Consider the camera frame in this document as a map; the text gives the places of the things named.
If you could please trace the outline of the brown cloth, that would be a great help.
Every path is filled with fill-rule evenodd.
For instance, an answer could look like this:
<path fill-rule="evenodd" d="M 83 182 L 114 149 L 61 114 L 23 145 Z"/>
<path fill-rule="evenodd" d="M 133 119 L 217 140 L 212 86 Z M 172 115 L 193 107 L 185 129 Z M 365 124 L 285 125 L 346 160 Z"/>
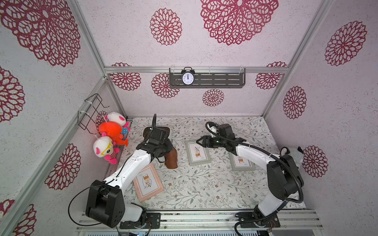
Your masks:
<path fill-rule="evenodd" d="M 173 148 L 165 157 L 165 166 L 167 169 L 176 169 L 178 167 L 178 153 L 176 148 Z"/>

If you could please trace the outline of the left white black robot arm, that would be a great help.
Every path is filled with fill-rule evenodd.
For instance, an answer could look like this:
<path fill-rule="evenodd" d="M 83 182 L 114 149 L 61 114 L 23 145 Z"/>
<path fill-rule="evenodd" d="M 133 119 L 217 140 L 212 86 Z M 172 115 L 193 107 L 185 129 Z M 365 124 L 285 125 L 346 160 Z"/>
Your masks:
<path fill-rule="evenodd" d="M 164 157 L 167 168 L 178 166 L 178 154 L 169 139 L 170 129 L 157 126 L 154 116 L 151 126 L 143 131 L 143 141 L 134 153 L 113 175 L 103 181 L 94 181 L 89 187 L 85 215 L 110 228 L 121 222 L 133 222 L 143 227 L 147 221 L 147 210 L 137 204 L 125 204 L 124 193 L 133 180 L 154 159 Z"/>

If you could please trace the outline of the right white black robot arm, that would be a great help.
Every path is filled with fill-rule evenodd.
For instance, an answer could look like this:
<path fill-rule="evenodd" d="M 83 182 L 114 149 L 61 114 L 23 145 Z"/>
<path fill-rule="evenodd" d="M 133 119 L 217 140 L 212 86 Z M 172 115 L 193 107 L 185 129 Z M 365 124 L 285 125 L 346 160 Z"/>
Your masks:
<path fill-rule="evenodd" d="M 283 147 L 279 155 L 272 154 L 260 147 L 249 144 L 243 138 L 237 138 L 229 124 L 207 122 L 205 125 L 210 135 L 196 141 L 204 148 L 225 148 L 237 157 L 254 163 L 267 173 L 269 192 L 257 205 L 257 218 L 272 216 L 288 202 L 302 203 L 304 181 L 299 167 L 304 160 L 301 147 Z"/>

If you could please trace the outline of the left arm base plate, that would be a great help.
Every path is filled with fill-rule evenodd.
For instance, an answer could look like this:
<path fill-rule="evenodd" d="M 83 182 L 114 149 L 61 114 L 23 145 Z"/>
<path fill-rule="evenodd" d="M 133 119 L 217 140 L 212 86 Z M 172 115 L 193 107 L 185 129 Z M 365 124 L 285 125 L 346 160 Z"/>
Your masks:
<path fill-rule="evenodd" d="M 139 229 L 159 229 L 161 223 L 161 213 L 145 212 L 137 222 L 125 221 L 120 223 L 120 229 L 139 230 Z"/>

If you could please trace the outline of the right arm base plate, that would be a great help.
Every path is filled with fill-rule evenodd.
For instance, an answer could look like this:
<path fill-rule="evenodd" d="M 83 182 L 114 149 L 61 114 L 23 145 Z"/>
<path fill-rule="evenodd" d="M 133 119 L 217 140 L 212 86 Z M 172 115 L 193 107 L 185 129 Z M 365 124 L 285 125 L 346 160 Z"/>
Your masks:
<path fill-rule="evenodd" d="M 235 214 L 241 228 L 279 228 L 281 226 L 277 211 L 263 216 L 255 211 L 240 211 Z"/>

